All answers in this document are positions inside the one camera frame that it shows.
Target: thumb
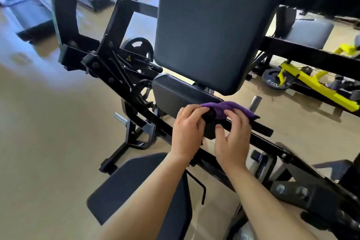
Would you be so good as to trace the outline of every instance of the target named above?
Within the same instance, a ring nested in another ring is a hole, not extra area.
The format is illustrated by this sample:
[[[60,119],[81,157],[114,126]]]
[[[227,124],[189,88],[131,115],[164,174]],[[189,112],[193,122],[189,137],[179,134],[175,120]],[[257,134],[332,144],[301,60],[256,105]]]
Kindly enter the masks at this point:
[[[227,142],[226,137],[225,137],[225,130],[221,124],[217,124],[215,126],[215,137],[216,137],[215,145],[217,143]]]

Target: person's left hand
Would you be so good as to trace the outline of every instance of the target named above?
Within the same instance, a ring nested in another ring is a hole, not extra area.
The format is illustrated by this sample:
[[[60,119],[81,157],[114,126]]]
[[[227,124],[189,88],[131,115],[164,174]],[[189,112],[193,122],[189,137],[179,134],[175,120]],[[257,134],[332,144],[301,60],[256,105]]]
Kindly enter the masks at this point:
[[[171,153],[190,163],[198,151],[204,136],[205,121],[202,114],[208,107],[188,105],[182,107],[176,117],[172,131]]]

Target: glossy floor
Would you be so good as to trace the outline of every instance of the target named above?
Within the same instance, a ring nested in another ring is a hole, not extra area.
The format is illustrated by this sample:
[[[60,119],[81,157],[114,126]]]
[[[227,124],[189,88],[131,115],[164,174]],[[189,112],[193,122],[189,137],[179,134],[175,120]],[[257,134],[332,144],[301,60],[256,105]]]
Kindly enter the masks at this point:
[[[81,32],[101,39],[111,11],[94,14],[79,7]],[[155,28],[155,19],[136,14],[126,37],[154,43]],[[326,49],[351,43],[355,34],[336,24]],[[124,141],[125,128],[112,117],[122,114],[120,98],[99,79],[65,71],[57,63],[55,36],[36,46],[22,42],[1,10],[0,50],[0,239],[89,239],[99,225],[86,199],[107,178],[98,171],[100,163]],[[310,164],[357,155],[358,117],[334,117],[332,107],[293,91],[274,91],[258,78],[224,98],[248,106],[255,95],[263,97],[261,122],[275,130],[271,140]],[[211,150],[211,142],[206,144]],[[169,149],[159,140],[147,151],[130,149],[121,161]],[[190,170],[208,194],[201,206],[202,190],[189,180],[194,214],[187,239],[222,239],[239,200],[200,168]]]

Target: hand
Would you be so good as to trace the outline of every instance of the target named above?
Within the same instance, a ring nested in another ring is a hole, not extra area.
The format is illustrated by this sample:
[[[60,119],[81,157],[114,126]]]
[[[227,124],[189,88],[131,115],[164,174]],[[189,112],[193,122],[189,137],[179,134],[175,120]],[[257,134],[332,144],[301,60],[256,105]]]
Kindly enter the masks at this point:
[[[198,151],[204,136],[205,121],[202,114],[208,107],[188,105],[182,107],[176,117],[172,131],[171,153],[190,163]]]
[[[232,120],[230,134],[225,137],[224,128],[217,124],[215,127],[215,156],[224,172],[247,170],[246,158],[250,149],[251,126],[249,119],[238,109],[235,113],[225,110],[224,113]]]

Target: person's right hand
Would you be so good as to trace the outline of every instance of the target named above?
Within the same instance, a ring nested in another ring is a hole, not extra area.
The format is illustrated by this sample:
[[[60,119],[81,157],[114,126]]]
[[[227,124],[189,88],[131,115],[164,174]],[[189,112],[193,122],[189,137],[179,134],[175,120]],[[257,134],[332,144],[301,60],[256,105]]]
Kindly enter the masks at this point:
[[[249,119],[238,109],[235,113],[225,110],[232,120],[230,134],[225,137],[224,128],[217,124],[215,128],[215,156],[224,172],[229,175],[233,170],[247,170],[246,158],[250,149],[251,126]]]

